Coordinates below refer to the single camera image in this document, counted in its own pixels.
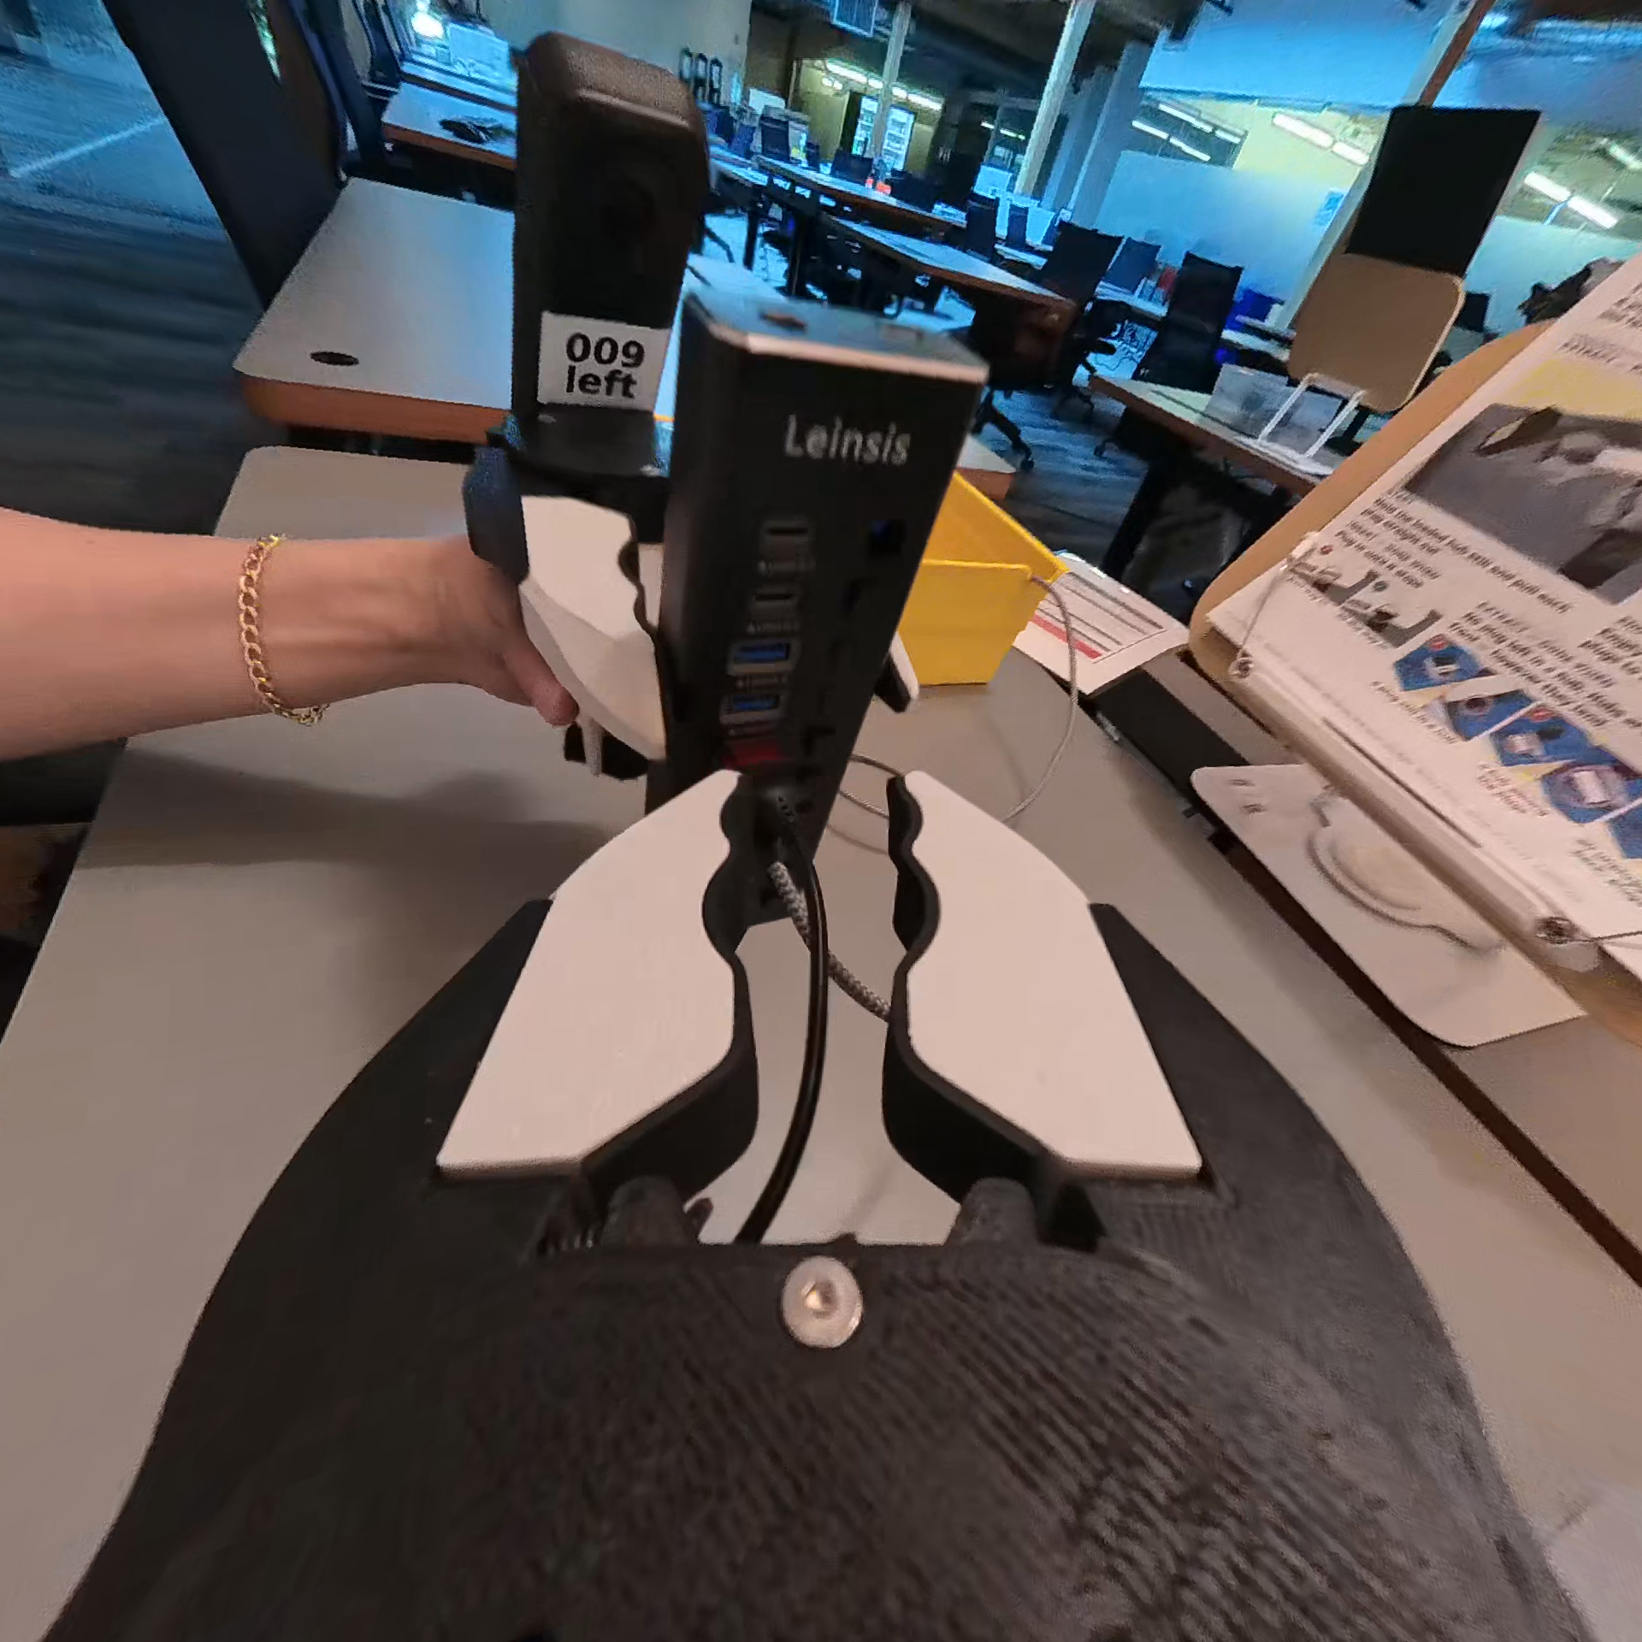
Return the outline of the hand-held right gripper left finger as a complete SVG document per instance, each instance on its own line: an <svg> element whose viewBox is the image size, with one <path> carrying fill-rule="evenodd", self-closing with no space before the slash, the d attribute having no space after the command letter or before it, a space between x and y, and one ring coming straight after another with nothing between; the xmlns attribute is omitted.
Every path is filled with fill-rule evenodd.
<svg viewBox="0 0 1642 1642"><path fill-rule="evenodd" d="M451 1179L711 1183L757 1124L754 800L714 773L566 878L439 1152Z"/></svg>

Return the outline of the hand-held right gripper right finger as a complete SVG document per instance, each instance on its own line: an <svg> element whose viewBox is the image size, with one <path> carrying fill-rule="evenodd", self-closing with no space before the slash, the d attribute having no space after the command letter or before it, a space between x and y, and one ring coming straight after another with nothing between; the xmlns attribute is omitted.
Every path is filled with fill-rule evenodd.
<svg viewBox="0 0 1642 1642"><path fill-rule="evenodd" d="M933 1183L1189 1181L1203 1158L1080 886L928 773L890 786L883 1113Z"/></svg>

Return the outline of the yellow plastic bin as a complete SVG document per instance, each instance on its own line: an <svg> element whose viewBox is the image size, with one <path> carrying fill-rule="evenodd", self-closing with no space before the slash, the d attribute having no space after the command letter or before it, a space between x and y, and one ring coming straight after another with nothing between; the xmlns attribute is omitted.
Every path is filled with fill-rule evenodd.
<svg viewBox="0 0 1642 1642"><path fill-rule="evenodd" d="M957 473L898 628L920 688L986 686L1066 569Z"/></svg>

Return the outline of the black usb hub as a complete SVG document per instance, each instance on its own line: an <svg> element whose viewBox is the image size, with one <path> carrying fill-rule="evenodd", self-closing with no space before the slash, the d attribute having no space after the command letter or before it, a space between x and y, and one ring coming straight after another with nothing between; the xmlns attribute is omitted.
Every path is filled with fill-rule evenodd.
<svg viewBox="0 0 1642 1642"><path fill-rule="evenodd" d="M730 771L830 821L990 370L953 335L771 292L681 311L654 812Z"/></svg>

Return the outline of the person's left forearm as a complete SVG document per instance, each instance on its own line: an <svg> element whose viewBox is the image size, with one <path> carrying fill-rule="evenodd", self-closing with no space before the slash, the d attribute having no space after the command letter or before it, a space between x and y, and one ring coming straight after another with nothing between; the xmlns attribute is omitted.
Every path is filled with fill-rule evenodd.
<svg viewBox="0 0 1642 1642"><path fill-rule="evenodd" d="M429 540L218 540L3 514L7 761L419 681Z"/></svg>

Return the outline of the person's left hand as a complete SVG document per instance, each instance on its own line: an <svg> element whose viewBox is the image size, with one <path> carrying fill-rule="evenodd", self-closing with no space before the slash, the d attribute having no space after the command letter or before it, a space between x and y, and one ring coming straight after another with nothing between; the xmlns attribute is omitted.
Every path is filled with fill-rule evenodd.
<svg viewBox="0 0 1642 1642"><path fill-rule="evenodd" d="M425 632L419 681L484 690L568 730L580 706L529 638L519 585L484 561L466 538L431 540L421 548L427 567L415 573Z"/></svg>

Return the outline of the printed paper sheet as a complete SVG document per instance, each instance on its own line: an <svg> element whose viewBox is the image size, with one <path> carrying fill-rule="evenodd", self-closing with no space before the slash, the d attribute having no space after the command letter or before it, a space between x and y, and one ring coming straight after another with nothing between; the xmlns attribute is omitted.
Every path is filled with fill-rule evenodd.
<svg viewBox="0 0 1642 1642"><path fill-rule="evenodd" d="M1060 604L1045 593L1015 649L1064 685L1076 685L1082 698L1187 647L1187 628L1141 593L1074 554L1057 559Z"/></svg>

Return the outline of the black mesh office chair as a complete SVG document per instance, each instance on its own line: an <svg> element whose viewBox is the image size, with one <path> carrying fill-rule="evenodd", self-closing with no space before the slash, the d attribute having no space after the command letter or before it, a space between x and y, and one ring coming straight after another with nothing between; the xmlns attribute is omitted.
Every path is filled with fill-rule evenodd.
<svg viewBox="0 0 1642 1642"><path fill-rule="evenodd" d="M1100 286L1109 276L1123 245L1123 235L1084 229L1070 219L1062 221L1033 282L1072 305L1074 329L1078 329L1088 317Z"/></svg>
<svg viewBox="0 0 1642 1642"><path fill-rule="evenodd" d="M1221 376L1227 323L1236 307L1244 268L1187 253L1152 344L1133 380L1209 395Z"/></svg>

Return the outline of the illustrated instruction board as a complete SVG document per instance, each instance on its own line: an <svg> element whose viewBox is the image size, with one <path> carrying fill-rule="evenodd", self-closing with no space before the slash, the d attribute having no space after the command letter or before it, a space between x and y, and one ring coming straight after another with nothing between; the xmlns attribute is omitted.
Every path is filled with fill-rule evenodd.
<svg viewBox="0 0 1642 1642"><path fill-rule="evenodd" d="M1203 597L1242 706L1543 966L1641 958L1641 266L1449 370Z"/></svg>

